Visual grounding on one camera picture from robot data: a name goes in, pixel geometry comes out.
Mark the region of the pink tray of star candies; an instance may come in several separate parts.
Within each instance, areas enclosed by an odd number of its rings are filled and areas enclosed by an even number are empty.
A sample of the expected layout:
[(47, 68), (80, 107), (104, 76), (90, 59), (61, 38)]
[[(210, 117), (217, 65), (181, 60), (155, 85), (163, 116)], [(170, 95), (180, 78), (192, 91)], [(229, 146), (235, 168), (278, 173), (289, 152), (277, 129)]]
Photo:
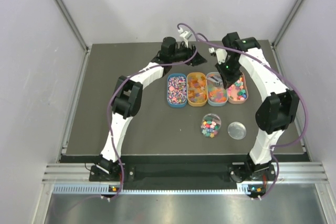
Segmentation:
[(242, 73), (239, 79), (227, 89), (228, 102), (231, 104), (243, 104), (248, 99), (245, 75)]

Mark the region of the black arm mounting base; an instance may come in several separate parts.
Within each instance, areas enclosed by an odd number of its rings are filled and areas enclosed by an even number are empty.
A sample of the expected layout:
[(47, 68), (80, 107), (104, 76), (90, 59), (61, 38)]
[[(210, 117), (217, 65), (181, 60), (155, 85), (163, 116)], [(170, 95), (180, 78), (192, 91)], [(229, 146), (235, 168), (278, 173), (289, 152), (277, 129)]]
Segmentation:
[(125, 183), (142, 182), (145, 179), (153, 178), (162, 181), (168, 179), (182, 179), (194, 181), (197, 179), (218, 180), (227, 183), (242, 183), (244, 181), (260, 181), (274, 179), (274, 167), (252, 172), (244, 164), (224, 164), (224, 163), (176, 163), (176, 164), (125, 164), (123, 167), (113, 165), (110, 172), (105, 173), (103, 168), (91, 167), (89, 180), (114, 181), (120, 179)]

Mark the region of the light blue tray of gummies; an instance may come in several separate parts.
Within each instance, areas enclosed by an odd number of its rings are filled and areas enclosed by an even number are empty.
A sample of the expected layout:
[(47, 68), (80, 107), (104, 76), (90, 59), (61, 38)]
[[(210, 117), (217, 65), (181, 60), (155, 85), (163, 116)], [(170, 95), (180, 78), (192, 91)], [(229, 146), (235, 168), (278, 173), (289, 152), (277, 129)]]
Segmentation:
[(211, 82), (207, 80), (209, 76), (220, 76), (218, 72), (209, 72), (206, 75), (208, 104), (211, 106), (224, 106), (228, 101), (228, 94), (223, 85), (220, 87), (213, 86)]

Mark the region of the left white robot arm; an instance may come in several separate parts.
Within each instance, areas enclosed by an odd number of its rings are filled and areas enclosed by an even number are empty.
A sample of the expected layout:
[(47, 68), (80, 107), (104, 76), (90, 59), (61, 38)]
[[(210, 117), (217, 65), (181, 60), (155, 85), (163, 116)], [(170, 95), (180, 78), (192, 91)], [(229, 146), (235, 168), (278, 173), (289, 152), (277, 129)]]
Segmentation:
[(140, 110), (143, 90), (164, 77), (173, 66), (198, 66), (206, 62), (195, 45), (189, 46), (184, 41), (178, 44), (175, 38), (165, 37), (161, 49), (146, 67), (128, 77), (118, 78), (107, 108), (109, 134), (98, 162), (103, 177), (114, 180), (122, 172), (123, 139), (131, 120)]

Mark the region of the yellow tray of popsicle candies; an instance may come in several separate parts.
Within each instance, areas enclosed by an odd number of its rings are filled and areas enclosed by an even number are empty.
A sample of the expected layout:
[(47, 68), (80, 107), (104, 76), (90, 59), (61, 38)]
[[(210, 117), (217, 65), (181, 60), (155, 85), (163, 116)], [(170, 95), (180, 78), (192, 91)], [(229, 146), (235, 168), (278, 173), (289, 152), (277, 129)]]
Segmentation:
[(201, 107), (207, 103), (208, 90), (206, 75), (191, 72), (187, 75), (187, 102), (190, 106)]

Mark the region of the clear plastic jar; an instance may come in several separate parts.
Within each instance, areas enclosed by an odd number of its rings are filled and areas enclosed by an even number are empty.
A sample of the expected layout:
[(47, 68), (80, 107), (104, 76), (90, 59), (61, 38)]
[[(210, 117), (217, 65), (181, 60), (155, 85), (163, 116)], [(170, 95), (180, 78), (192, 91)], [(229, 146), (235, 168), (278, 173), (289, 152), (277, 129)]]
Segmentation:
[(201, 122), (201, 133), (205, 137), (214, 138), (218, 135), (222, 121), (217, 114), (206, 114)]

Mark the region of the clear round jar lid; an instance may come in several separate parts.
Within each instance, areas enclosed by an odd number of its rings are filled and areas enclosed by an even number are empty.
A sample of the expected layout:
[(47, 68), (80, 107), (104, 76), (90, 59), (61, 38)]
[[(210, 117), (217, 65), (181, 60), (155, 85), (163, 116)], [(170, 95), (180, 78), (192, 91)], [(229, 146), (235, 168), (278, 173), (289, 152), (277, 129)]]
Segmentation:
[(242, 140), (245, 138), (247, 130), (242, 123), (232, 122), (227, 128), (227, 132), (231, 138), (235, 140)]

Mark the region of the blue tray of lollipops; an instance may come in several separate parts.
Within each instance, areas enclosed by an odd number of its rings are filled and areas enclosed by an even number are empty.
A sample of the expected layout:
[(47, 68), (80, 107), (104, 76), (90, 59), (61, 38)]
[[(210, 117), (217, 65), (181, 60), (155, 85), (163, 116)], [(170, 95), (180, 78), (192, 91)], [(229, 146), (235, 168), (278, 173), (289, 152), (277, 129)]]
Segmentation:
[(187, 104), (187, 78), (182, 73), (173, 73), (167, 78), (168, 105), (172, 108), (182, 108)]

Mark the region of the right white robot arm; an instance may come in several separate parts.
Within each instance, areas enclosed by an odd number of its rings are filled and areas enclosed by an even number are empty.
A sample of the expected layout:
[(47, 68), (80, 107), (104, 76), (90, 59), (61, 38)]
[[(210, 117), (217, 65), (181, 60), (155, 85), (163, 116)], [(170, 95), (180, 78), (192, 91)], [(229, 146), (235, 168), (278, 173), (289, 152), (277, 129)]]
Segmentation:
[(256, 180), (269, 169), (272, 150), (295, 119), (299, 97), (273, 72), (256, 38), (241, 39), (234, 32), (227, 34), (222, 43), (224, 49), (211, 48), (209, 52), (217, 58), (215, 67), (221, 75), (224, 88), (228, 89), (238, 81), (242, 75), (240, 68), (243, 67), (262, 100), (255, 114), (259, 130), (254, 146), (243, 167), (229, 169), (231, 179), (241, 183), (247, 178)]

